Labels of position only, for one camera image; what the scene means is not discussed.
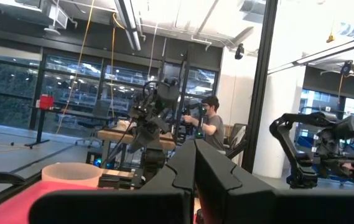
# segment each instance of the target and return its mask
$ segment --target gray t-shirt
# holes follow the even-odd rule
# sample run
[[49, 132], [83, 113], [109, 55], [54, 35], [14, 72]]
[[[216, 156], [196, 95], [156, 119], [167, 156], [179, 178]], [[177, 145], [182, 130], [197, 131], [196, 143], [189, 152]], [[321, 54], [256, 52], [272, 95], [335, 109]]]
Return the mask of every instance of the gray t-shirt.
[[203, 121], [207, 125], [214, 125], [217, 130], [213, 135], [206, 134], [204, 140], [213, 146], [216, 150], [225, 151], [224, 148], [224, 123], [222, 118], [218, 115], [213, 116], [212, 118], [206, 117]]

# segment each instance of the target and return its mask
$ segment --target floor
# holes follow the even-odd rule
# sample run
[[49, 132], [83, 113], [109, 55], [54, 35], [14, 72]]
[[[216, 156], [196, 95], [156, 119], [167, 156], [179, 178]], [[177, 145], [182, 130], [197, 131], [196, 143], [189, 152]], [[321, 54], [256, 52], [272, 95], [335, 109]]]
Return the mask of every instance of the floor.
[[[99, 146], [91, 149], [76, 146], [77, 138], [49, 133], [43, 133], [42, 137], [50, 139], [49, 142], [34, 146], [33, 149], [24, 147], [25, 143], [35, 141], [36, 134], [35, 131], [0, 126], [0, 172], [12, 172], [26, 178], [57, 162], [85, 162], [88, 150], [101, 152]], [[135, 154], [127, 154], [126, 162], [139, 162], [140, 153], [138, 151]], [[288, 189], [288, 175], [289, 171], [284, 170], [280, 179], [257, 177], [277, 189]], [[8, 185], [0, 184], [0, 190], [7, 187]], [[341, 185], [336, 181], [319, 179], [319, 186], [315, 189], [354, 189], [354, 184], [346, 182]]]

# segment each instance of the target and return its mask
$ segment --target hand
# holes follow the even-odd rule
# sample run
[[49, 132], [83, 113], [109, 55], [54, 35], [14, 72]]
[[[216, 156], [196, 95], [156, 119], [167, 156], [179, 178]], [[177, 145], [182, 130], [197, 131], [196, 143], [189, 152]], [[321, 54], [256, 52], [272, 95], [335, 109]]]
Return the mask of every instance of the hand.
[[347, 168], [348, 170], [354, 170], [354, 167], [352, 166], [351, 163], [347, 162], [342, 165], [342, 167]]
[[183, 115], [182, 118], [186, 123], [192, 123], [193, 122], [193, 117], [190, 115]]

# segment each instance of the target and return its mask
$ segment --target pink object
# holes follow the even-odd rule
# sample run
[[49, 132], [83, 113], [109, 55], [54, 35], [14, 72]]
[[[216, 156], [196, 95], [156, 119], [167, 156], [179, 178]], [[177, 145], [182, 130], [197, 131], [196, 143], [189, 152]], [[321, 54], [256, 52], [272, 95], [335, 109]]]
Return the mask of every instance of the pink object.
[[91, 164], [65, 162], [44, 167], [41, 178], [43, 181], [97, 187], [102, 173], [102, 169]]
[[29, 224], [29, 210], [43, 195], [57, 190], [96, 190], [96, 187], [40, 181], [0, 204], [0, 224]]

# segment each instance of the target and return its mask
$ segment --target dark hair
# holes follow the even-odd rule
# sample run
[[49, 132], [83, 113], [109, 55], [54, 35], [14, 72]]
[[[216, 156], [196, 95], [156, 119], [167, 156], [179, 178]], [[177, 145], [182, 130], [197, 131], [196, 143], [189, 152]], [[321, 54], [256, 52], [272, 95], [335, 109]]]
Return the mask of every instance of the dark hair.
[[206, 103], [209, 106], [214, 106], [215, 112], [217, 112], [218, 108], [220, 107], [220, 103], [218, 102], [218, 98], [216, 96], [208, 96], [202, 99], [202, 103]]

